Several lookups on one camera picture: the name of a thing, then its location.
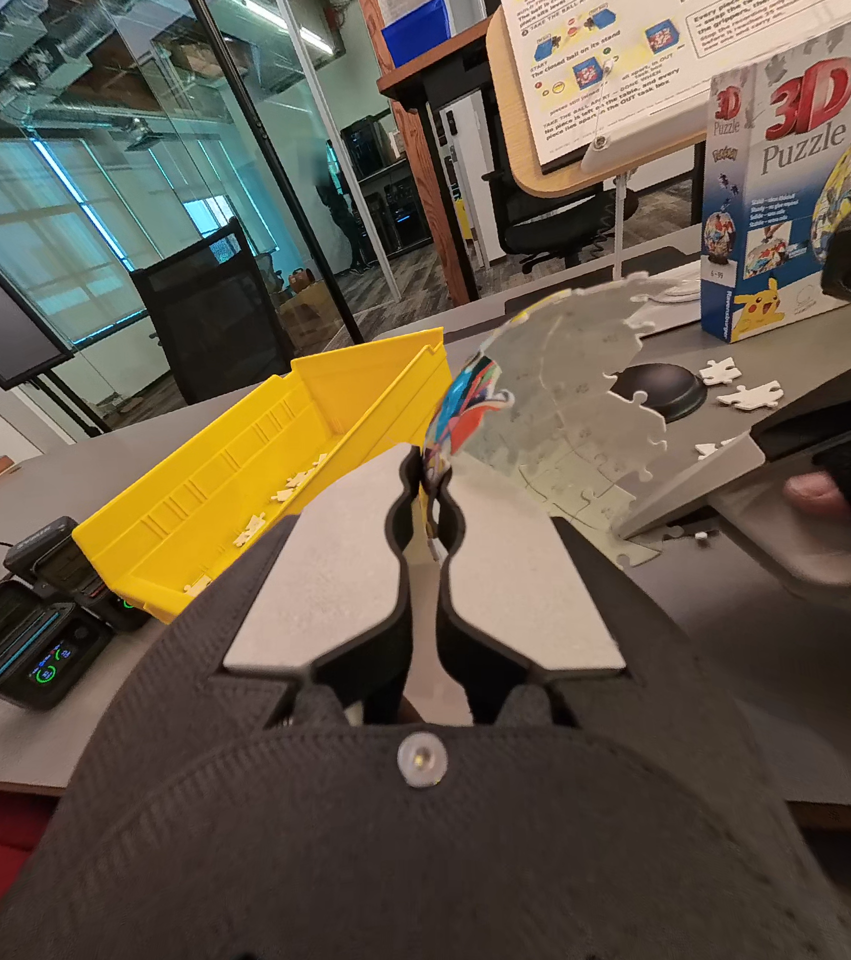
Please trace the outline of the black device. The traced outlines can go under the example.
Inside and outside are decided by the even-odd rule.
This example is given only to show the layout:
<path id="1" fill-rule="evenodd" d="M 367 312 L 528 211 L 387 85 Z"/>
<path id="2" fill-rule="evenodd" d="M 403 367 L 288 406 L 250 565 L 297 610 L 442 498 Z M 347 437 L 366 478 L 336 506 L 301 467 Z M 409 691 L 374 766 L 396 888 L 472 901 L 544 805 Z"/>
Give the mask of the black device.
<path id="1" fill-rule="evenodd" d="M 118 634 L 134 633 L 152 619 L 107 583 L 73 537 L 77 522 L 64 515 L 11 546 L 4 568 L 42 598 L 76 603 Z"/>

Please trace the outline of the printed instruction sheet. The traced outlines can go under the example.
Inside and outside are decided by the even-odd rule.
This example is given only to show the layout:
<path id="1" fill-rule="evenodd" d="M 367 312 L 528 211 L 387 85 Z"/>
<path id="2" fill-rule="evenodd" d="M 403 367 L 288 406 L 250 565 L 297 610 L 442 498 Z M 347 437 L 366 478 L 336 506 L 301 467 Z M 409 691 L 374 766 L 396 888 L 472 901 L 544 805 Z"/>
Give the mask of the printed instruction sheet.
<path id="1" fill-rule="evenodd" d="M 510 1 L 500 4 L 531 147 L 543 175 L 582 162 L 593 141 L 640 157 L 675 138 L 711 80 L 851 21 L 851 2 Z"/>

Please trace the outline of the black shelf appliances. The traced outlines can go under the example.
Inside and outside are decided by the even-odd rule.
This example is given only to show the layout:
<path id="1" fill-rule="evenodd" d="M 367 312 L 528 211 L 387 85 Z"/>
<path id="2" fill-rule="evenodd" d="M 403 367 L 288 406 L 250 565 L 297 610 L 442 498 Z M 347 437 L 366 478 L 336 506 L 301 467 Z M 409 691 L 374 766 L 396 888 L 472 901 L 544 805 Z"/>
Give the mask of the black shelf appliances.
<path id="1" fill-rule="evenodd" d="M 340 129 L 348 161 L 388 258 L 432 243 L 411 166 L 398 139 L 384 126 L 387 112 Z"/>

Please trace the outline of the blue storage bin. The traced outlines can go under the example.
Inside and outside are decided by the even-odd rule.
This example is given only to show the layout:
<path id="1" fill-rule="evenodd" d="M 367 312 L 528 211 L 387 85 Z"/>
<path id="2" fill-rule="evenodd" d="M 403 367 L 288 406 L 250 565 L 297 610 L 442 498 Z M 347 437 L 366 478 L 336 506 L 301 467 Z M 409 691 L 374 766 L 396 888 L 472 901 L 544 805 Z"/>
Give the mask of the blue storage bin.
<path id="1" fill-rule="evenodd" d="M 395 68 L 450 40 L 453 35 L 445 1 L 382 1 L 381 34 Z"/>

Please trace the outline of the blue puzzle box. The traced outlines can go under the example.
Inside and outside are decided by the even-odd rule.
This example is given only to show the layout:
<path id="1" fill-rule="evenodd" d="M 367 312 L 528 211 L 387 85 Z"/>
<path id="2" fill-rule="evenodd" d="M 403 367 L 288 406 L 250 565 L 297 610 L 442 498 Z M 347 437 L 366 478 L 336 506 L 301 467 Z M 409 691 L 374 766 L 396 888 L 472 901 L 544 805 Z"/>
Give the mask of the blue puzzle box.
<path id="1" fill-rule="evenodd" d="M 731 344 L 838 306 L 821 275 L 851 214 L 851 53 L 719 74 L 707 117 L 702 329 Z"/>

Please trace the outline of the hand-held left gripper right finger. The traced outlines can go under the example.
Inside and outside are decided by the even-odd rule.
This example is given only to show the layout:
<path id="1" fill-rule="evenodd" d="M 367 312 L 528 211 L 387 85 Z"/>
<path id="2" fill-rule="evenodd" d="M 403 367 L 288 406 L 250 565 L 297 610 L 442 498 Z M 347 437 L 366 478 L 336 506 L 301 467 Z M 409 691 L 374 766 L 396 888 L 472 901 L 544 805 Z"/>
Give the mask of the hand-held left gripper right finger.
<path id="1" fill-rule="evenodd" d="M 477 459 L 454 461 L 436 501 L 445 549 L 437 653 L 475 724 L 493 724 L 517 687 L 625 672 L 624 654 L 543 506 Z"/>

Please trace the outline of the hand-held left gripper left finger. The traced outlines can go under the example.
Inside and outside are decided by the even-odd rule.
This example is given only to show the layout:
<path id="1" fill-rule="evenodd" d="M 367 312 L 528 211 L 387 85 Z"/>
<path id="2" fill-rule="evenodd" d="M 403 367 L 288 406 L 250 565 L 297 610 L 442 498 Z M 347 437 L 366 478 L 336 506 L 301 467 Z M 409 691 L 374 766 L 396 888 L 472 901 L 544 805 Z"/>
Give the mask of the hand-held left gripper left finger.
<path id="1" fill-rule="evenodd" d="M 401 442 L 294 517 L 223 659 L 229 675 L 329 688 L 373 725 L 398 721 L 414 650 L 405 549 L 422 453 Z"/>

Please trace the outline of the black charger case with display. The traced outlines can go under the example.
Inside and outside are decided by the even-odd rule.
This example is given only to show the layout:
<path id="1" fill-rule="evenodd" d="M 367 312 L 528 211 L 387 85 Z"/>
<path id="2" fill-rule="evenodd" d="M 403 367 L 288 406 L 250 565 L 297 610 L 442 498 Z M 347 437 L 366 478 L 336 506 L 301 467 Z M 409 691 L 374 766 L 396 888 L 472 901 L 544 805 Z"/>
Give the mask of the black charger case with display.
<path id="1" fill-rule="evenodd" d="M 62 702 L 116 636 L 109 624 L 16 580 L 0 582 L 0 699 L 47 712 Z"/>

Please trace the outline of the person's right hand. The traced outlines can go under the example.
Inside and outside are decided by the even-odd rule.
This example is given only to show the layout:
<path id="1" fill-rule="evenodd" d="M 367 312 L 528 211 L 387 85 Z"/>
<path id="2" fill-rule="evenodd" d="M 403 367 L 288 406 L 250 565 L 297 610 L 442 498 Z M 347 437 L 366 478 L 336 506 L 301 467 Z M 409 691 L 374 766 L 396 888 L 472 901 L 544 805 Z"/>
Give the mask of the person's right hand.
<path id="1" fill-rule="evenodd" d="M 851 522 L 851 507 L 833 477 L 825 471 L 788 478 L 782 489 L 784 499 L 809 517 L 829 522 Z"/>

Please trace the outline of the black round ball stand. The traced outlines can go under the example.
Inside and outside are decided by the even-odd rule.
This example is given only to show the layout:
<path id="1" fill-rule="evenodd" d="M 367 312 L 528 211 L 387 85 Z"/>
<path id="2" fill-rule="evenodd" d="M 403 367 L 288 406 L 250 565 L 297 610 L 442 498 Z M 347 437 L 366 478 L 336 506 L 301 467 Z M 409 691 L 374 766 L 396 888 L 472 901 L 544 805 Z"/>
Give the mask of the black round ball stand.
<path id="1" fill-rule="evenodd" d="M 635 402 L 643 394 L 640 405 L 662 416 L 667 424 L 695 413 L 708 397 L 699 374 L 662 362 L 626 367 L 615 378 L 610 392 L 628 402 Z"/>

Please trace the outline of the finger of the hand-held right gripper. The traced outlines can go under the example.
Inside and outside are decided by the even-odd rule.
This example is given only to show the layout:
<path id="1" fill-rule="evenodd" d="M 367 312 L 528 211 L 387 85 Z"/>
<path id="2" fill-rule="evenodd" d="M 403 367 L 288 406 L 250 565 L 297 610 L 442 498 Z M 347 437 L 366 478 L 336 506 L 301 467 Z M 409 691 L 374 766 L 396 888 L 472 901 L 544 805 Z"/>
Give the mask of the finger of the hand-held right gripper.
<path id="1" fill-rule="evenodd" d="M 612 533 L 624 541 L 657 543 L 720 530 L 720 522 L 747 540 L 769 540 L 768 510 L 738 507 L 725 514 L 713 500 L 724 503 L 724 490 L 748 474 L 761 471 L 771 460 L 770 440 L 763 431 L 747 431 L 725 446 L 707 454 L 639 500 L 628 512 L 612 522 Z"/>

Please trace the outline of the partly built puzzle ball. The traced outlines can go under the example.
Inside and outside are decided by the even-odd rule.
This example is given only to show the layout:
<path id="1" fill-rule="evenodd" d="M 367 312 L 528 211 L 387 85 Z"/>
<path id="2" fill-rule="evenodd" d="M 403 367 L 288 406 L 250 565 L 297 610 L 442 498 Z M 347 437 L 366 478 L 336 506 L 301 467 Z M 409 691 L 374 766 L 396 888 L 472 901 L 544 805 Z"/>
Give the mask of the partly built puzzle ball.
<path id="1" fill-rule="evenodd" d="M 427 428 L 424 489 L 463 472 L 468 457 L 502 474 L 553 518 L 568 521 L 621 568 L 660 551 L 618 536 L 635 500 L 620 482 L 652 478 L 667 450 L 664 417 L 635 388 L 613 392 L 654 323 L 639 312 L 675 285 L 640 271 L 549 294 L 482 342 L 453 378 Z"/>

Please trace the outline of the black office chair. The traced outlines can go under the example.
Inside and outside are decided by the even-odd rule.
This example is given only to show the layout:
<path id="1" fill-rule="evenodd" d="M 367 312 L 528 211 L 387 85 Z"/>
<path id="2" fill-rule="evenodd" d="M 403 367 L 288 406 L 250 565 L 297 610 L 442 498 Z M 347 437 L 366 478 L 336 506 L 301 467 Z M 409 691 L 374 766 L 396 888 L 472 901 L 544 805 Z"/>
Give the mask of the black office chair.
<path id="1" fill-rule="evenodd" d="M 507 255 L 520 258 L 526 275 L 550 259 L 561 258 L 571 268 L 601 258 L 614 238 L 615 189 L 597 185 L 560 198 L 529 194 L 518 186 L 507 162 L 502 119 L 491 88 L 483 90 L 482 104 L 492 164 L 482 179 L 489 187 L 499 246 Z"/>

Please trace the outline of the cardboard box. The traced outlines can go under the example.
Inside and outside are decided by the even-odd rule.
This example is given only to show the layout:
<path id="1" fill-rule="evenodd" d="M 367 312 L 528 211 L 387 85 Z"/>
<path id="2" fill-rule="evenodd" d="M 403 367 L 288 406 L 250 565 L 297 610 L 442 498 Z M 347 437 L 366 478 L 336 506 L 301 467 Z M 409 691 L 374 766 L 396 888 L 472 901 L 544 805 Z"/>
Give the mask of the cardboard box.
<path id="1" fill-rule="evenodd" d="M 344 326 L 323 280 L 289 295 L 276 312 L 298 356 L 323 352 Z"/>

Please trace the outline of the pile of white puzzle pieces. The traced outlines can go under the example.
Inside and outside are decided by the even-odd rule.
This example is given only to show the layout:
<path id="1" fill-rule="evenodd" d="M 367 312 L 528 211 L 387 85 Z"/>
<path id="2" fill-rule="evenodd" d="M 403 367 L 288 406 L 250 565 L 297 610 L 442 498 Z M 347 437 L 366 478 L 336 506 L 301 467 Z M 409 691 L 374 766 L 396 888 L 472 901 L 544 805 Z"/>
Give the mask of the pile of white puzzle pieces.
<path id="1" fill-rule="evenodd" d="M 307 481 L 312 477 L 320 466 L 323 465 L 323 462 L 329 457 L 329 453 L 322 452 L 319 454 L 319 457 L 316 461 L 312 462 L 309 469 L 299 471 L 295 475 L 287 478 L 285 486 L 279 488 L 270 496 L 270 503 L 275 505 L 284 505 L 290 498 L 292 498 L 295 493 L 298 491 L 299 487 L 303 486 Z M 250 516 L 249 521 L 246 526 L 243 528 L 241 533 L 234 539 L 233 546 L 237 549 L 243 549 L 247 546 L 260 531 L 264 530 L 267 526 L 267 521 L 272 517 L 267 510 L 254 513 Z M 203 592 L 203 590 L 213 582 L 213 577 L 208 573 L 203 574 L 195 582 L 188 583 L 183 587 L 183 593 L 189 598 L 195 598 Z"/>

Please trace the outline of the yellow plastic bin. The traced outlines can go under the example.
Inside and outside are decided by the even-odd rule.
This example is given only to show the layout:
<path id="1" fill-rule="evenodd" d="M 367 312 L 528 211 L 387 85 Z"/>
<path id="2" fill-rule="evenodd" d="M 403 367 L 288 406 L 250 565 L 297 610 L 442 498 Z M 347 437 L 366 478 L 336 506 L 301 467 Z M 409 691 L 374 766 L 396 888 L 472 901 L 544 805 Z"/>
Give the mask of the yellow plastic bin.
<path id="1" fill-rule="evenodd" d="M 452 384 L 441 327 L 293 361 L 230 406 L 73 531 L 116 594 L 169 624 L 266 531 L 400 443 L 419 447 Z M 322 465 L 283 505 L 289 477 Z M 243 549 L 253 514 L 271 517 Z"/>

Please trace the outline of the white desk stand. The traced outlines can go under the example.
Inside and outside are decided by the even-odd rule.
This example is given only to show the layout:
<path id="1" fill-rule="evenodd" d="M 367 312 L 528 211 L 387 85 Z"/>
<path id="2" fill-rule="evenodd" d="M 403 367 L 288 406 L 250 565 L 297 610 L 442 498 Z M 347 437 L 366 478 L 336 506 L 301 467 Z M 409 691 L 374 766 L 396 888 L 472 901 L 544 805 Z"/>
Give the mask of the white desk stand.
<path id="1" fill-rule="evenodd" d="M 708 81 L 693 54 L 678 47 L 660 54 L 614 47 L 599 55 L 601 79 L 589 97 L 587 151 L 580 170 L 588 186 L 613 182 L 616 223 L 611 278 L 624 278 L 625 202 L 633 191 L 657 192 L 692 178 L 706 138 Z"/>

